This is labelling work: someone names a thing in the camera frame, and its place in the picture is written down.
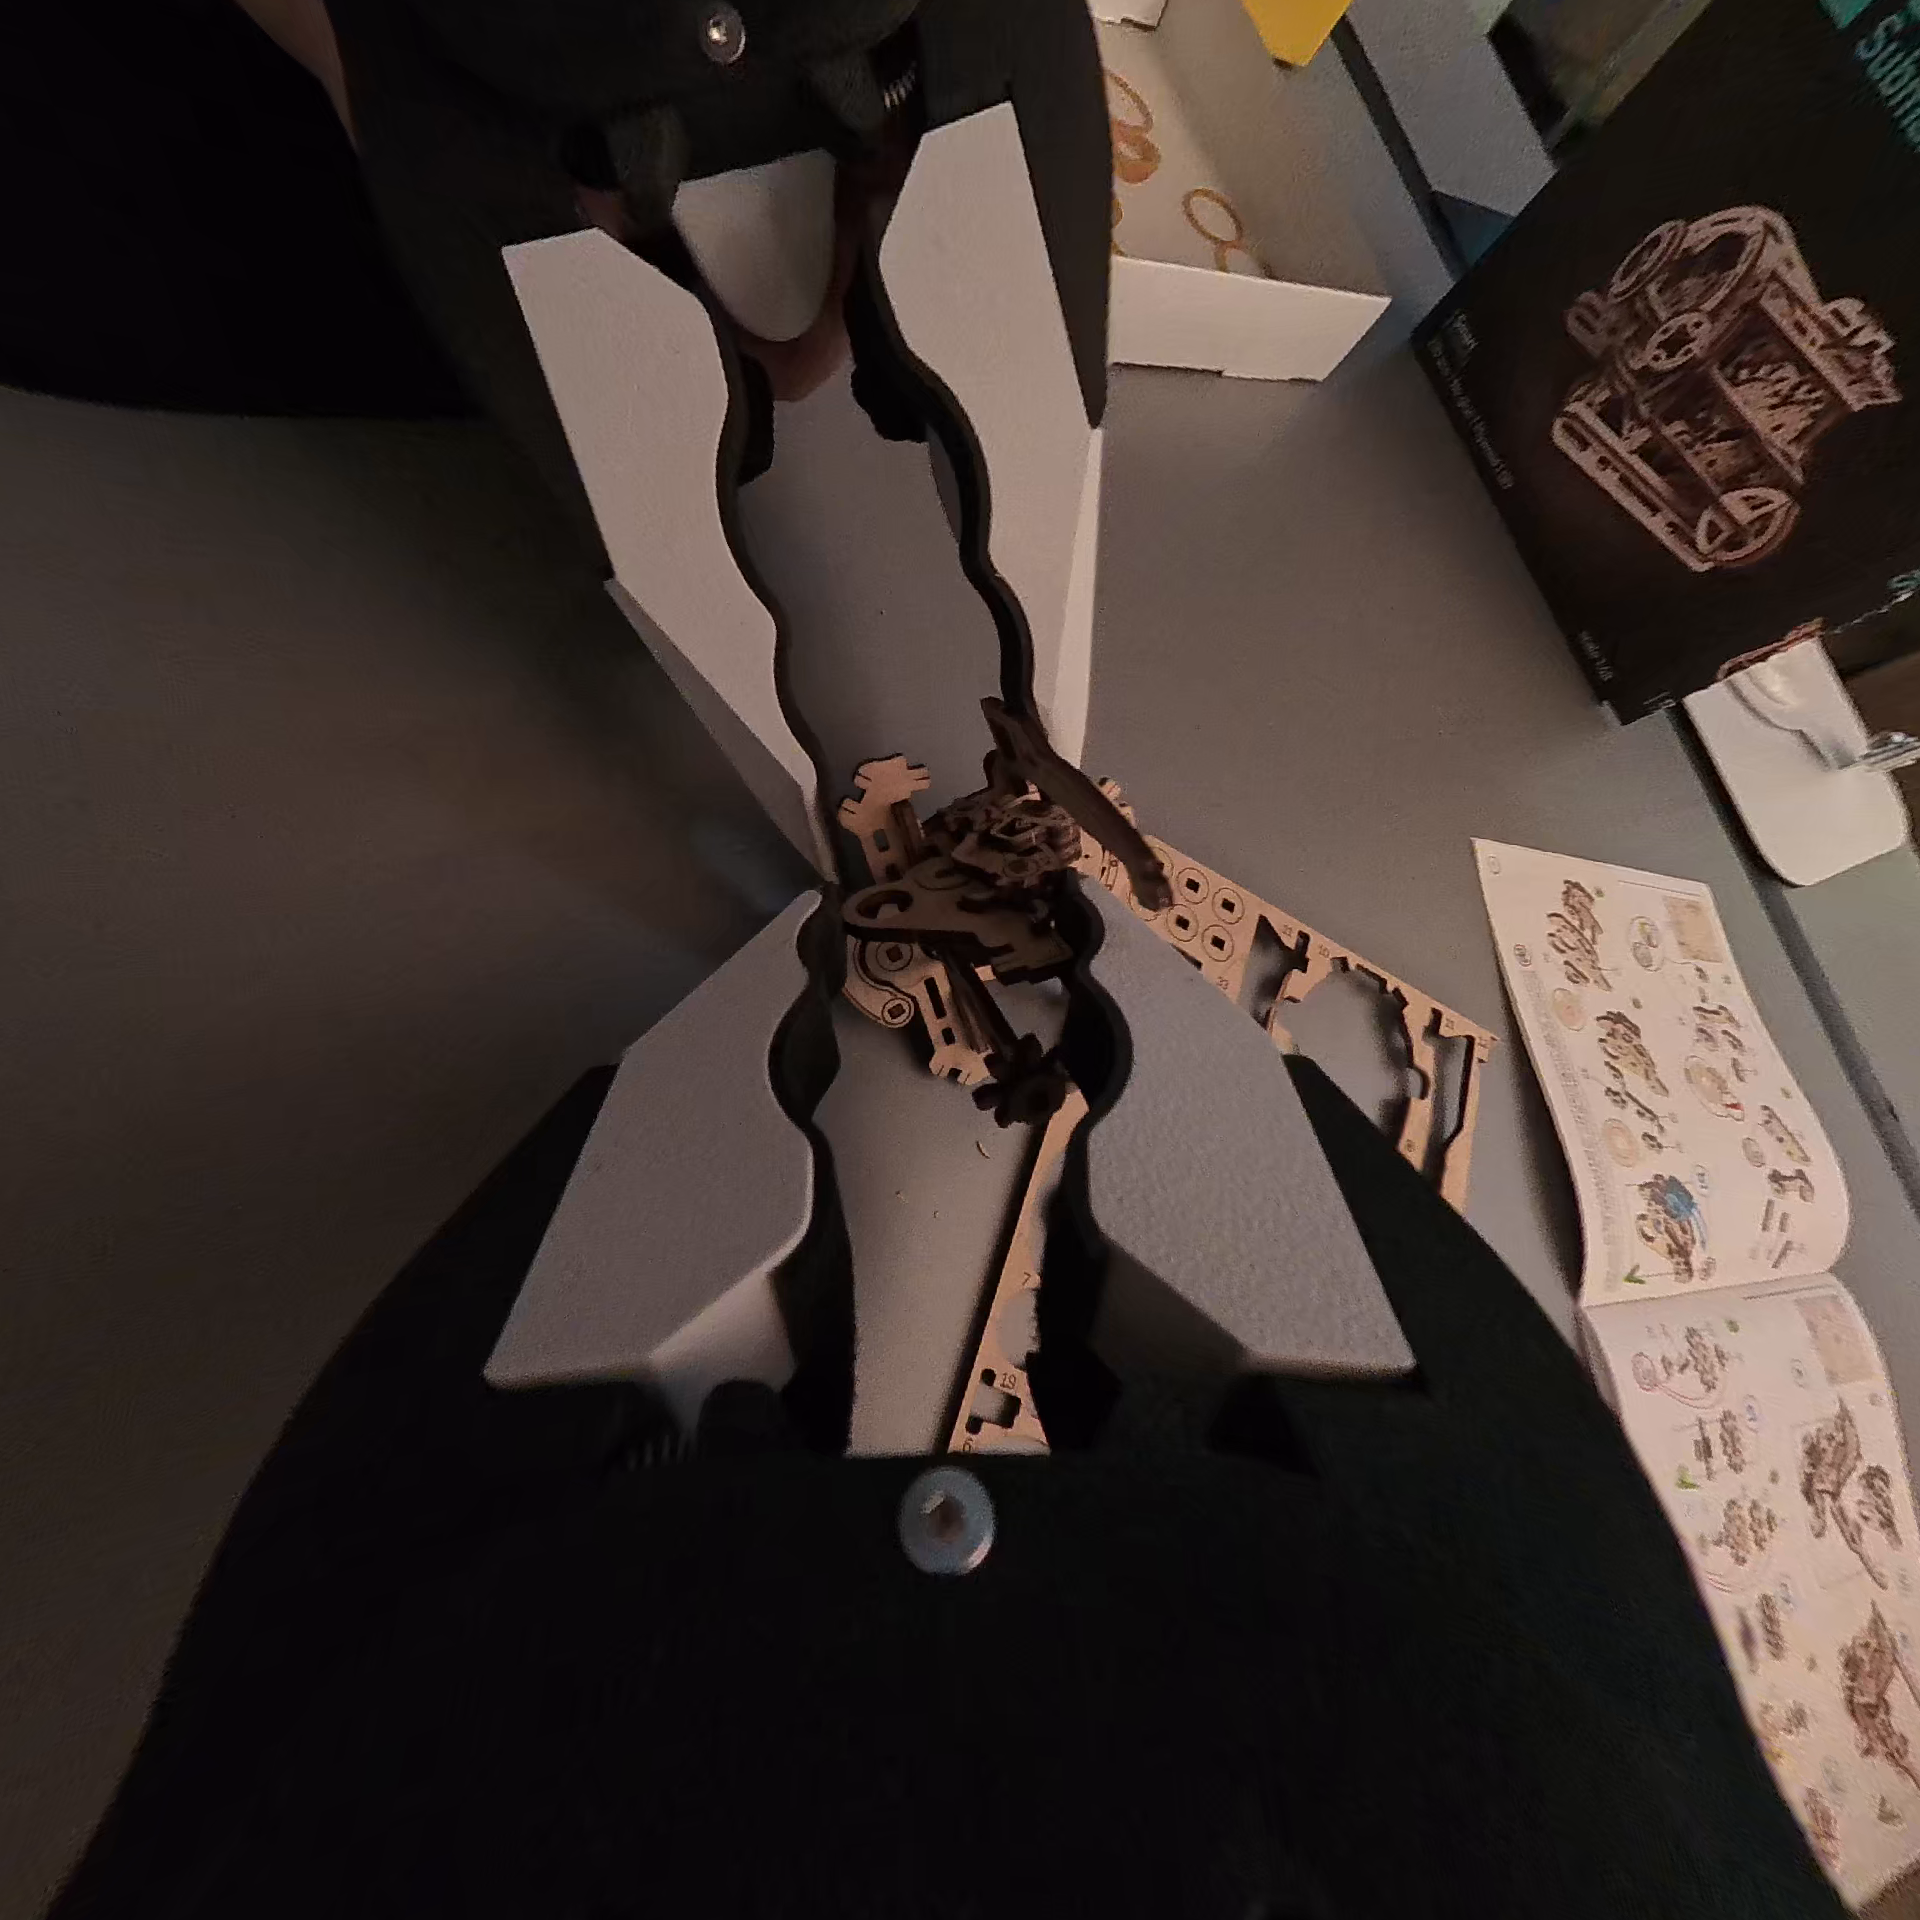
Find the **laser-cut wooden parts sheet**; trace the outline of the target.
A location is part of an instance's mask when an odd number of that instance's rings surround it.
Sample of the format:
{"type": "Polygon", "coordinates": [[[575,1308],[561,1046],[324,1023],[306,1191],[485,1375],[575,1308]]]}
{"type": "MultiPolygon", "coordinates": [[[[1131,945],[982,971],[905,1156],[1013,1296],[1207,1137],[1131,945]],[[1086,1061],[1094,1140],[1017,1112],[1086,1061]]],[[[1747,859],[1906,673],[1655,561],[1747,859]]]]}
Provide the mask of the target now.
{"type": "MultiPolygon", "coordinates": [[[[1397,1075],[1381,1124],[1393,1128],[1398,1156],[1454,1211],[1467,1213],[1482,1077],[1498,1048],[1494,1032],[1210,864],[1165,841],[1156,851],[1167,864],[1172,905],[1153,915],[1135,902],[1135,915],[1237,1001],[1275,1048],[1299,1046],[1291,1015],[1333,982],[1361,982],[1381,999],[1383,1053],[1397,1075]]],[[[947,1440],[953,1454],[1049,1449],[1023,1365],[1037,1345],[1045,1213],[1073,1128],[1086,1112],[1086,1099],[1069,1091],[1027,1153],[1013,1227],[982,1296],[971,1367],[955,1395],[947,1440]]]]}

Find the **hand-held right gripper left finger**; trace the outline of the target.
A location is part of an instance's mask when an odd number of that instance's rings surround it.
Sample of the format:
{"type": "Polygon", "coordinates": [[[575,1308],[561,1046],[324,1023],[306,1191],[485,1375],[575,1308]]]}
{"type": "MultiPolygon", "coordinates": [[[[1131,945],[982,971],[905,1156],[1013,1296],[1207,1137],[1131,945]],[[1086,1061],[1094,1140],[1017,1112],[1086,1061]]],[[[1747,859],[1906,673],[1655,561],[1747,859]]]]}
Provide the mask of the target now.
{"type": "Polygon", "coordinates": [[[627,1382],[682,1428],[766,1387],[805,1447],[847,1451],[858,1302],[819,1109],[841,1064],[833,886],[807,888],[618,1062],[485,1377],[627,1382]]]}

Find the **illustrated instruction booklet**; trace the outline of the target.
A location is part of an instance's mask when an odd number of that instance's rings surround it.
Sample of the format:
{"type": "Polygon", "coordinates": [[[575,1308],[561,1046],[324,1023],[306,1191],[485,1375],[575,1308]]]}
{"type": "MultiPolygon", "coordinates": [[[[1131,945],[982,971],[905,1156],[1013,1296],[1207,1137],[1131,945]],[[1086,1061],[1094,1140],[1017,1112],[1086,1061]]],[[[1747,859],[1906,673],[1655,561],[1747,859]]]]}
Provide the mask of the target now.
{"type": "Polygon", "coordinates": [[[1915,1869],[1918,1545],[1851,1200],[1697,880],[1474,843],[1569,1156],[1582,1345],[1854,1908],[1915,1869]]]}

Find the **wooden gear model assembly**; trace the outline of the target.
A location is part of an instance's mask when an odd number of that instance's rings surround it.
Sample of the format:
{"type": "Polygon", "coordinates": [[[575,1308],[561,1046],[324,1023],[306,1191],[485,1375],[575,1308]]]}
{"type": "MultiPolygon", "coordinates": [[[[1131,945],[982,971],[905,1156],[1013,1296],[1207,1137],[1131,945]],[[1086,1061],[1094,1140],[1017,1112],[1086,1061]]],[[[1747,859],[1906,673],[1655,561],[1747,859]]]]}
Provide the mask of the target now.
{"type": "Polygon", "coordinates": [[[927,768],[867,758],[836,823],[868,885],[844,900],[844,931],[876,995],[927,1035],[927,1062],[1003,1128],[1051,1120],[1073,1091],[1055,1046],[1017,1030],[989,982],[1065,979],[1084,940],[1062,915],[1086,843],[1114,856],[1134,899],[1171,908],[1171,875],[1116,797],[1058,753],[1037,715],[986,700],[982,783],[921,814],[927,768]]]}

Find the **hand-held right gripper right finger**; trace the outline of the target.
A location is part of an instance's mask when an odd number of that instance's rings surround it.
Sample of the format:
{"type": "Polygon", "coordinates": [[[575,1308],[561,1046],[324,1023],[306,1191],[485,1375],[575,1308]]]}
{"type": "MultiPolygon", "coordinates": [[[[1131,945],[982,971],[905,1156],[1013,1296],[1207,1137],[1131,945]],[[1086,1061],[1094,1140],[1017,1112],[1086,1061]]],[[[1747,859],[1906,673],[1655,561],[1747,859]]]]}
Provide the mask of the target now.
{"type": "Polygon", "coordinates": [[[1043,1235],[1043,1431],[1195,1433],[1251,1380],[1417,1357],[1287,1057],[1118,900],[1062,900],[1069,1128],[1043,1235]]]}

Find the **white cardboard box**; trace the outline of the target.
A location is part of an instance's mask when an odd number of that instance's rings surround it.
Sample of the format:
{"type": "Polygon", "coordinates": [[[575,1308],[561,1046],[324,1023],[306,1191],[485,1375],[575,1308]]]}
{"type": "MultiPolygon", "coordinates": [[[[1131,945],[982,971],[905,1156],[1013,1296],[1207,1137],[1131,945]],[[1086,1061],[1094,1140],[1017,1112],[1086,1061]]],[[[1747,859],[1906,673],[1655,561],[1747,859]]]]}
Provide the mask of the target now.
{"type": "Polygon", "coordinates": [[[1110,360],[1319,382],[1390,304],[1308,71],[1243,4],[1092,3],[1110,129],[1110,360]]]}

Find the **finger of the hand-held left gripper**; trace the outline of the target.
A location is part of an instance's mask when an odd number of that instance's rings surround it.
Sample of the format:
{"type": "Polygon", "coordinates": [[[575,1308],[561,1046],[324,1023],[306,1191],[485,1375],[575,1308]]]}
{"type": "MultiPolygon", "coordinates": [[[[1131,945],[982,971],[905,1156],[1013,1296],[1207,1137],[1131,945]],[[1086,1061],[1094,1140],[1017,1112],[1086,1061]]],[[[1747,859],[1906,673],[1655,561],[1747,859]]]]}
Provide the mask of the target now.
{"type": "Polygon", "coordinates": [[[781,627],[735,550],[735,382],[695,289],[611,232],[500,251],[609,555],[609,591],[785,841],[834,880],[781,627]]]}
{"type": "Polygon", "coordinates": [[[862,269],[882,363],[951,476],[957,557],[996,631],[996,703],[1079,766],[1103,431],[1013,111],[921,134],[862,269]]]}

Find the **white stand base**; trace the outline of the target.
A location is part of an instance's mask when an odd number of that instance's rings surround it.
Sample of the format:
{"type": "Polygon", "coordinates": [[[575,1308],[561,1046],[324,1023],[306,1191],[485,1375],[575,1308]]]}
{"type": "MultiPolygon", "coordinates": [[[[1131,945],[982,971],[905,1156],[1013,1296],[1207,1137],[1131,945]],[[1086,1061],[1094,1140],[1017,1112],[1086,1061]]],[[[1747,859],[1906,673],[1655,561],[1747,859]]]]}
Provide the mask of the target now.
{"type": "Polygon", "coordinates": [[[1873,726],[1822,638],[1742,656],[1683,705],[1779,880],[1807,888],[1910,843],[1915,726],[1873,726]]]}

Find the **black model kit box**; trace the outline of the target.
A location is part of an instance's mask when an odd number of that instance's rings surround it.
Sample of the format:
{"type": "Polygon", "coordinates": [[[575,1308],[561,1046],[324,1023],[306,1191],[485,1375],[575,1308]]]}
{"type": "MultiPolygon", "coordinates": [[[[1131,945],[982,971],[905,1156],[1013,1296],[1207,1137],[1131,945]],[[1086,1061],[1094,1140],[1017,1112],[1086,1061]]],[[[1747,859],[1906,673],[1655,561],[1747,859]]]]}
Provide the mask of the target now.
{"type": "Polygon", "coordinates": [[[1619,723],[1915,598],[1915,4],[1707,4],[1415,328],[1619,723]]]}

